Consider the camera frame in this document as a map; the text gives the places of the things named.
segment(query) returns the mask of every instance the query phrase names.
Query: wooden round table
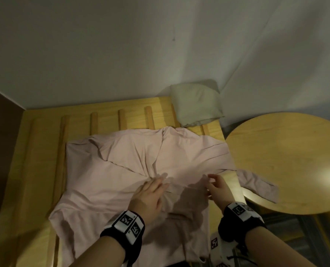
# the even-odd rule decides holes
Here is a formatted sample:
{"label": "wooden round table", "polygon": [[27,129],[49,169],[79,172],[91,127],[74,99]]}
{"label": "wooden round table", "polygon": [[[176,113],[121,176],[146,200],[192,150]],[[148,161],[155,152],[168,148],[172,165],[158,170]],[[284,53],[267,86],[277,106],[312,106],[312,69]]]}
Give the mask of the wooden round table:
{"label": "wooden round table", "polygon": [[289,214],[330,211],[330,121],[302,113],[271,113],[244,122],[226,143],[237,168],[279,188],[274,204],[243,188],[251,202]]}

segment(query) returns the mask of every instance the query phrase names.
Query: wooden bed frame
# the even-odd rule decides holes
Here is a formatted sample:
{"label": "wooden bed frame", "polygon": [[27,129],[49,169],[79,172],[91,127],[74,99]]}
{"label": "wooden bed frame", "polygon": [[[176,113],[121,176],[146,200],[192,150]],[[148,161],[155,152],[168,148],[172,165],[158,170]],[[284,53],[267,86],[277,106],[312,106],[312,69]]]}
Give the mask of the wooden bed frame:
{"label": "wooden bed frame", "polygon": [[[26,110],[0,212],[0,267],[61,267],[61,245],[48,216],[66,184],[65,144],[92,134],[180,127],[170,97]],[[188,128],[224,141],[218,121]],[[224,175],[245,202],[235,172]],[[210,202],[210,231],[221,211]]]}

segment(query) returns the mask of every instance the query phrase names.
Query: black wristband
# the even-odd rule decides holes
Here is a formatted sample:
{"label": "black wristband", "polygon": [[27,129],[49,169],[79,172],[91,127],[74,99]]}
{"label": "black wristband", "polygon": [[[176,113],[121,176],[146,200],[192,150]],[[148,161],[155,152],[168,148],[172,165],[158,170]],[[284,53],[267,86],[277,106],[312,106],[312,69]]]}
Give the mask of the black wristband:
{"label": "black wristband", "polygon": [[[223,218],[218,226],[218,233],[220,237],[225,242],[236,241],[239,245],[246,247],[245,245],[245,236],[248,231],[255,229],[256,227],[266,228],[264,222],[261,220],[261,217],[254,212],[249,206],[242,202],[235,202],[237,206],[234,205],[234,208],[227,206],[223,211]],[[248,217],[243,219],[240,217],[244,212]]]}
{"label": "black wristband", "polygon": [[110,236],[125,250],[124,262],[131,266],[138,258],[142,245],[142,235],[145,230],[143,219],[135,212],[124,211],[113,222],[109,222],[100,234]]}

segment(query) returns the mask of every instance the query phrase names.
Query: cable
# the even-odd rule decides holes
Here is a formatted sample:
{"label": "cable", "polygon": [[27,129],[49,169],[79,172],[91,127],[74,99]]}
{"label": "cable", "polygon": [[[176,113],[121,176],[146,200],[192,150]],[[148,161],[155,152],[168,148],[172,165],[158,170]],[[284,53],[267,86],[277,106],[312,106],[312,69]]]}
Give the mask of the cable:
{"label": "cable", "polygon": [[246,261],[249,261],[250,263],[252,263],[254,265],[257,265],[254,261],[251,261],[250,259],[248,259],[246,257],[242,257],[242,256],[230,256],[230,257],[227,257],[228,260],[231,260],[233,258],[240,258],[241,260],[246,260]]}

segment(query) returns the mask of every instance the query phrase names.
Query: forearm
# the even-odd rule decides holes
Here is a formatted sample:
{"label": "forearm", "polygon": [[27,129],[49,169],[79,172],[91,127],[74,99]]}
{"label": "forearm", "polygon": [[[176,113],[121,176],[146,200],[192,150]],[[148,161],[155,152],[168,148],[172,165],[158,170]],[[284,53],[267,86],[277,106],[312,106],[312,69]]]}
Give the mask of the forearm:
{"label": "forearm", "polygon": [[123,247],[112,237],[99,238],[70,267],[120,267],[125,258]]}
{"label": "forearm", "polygon": [[247,232],[245,244],[260,267],[312,267],[310,261],[263,227]]}

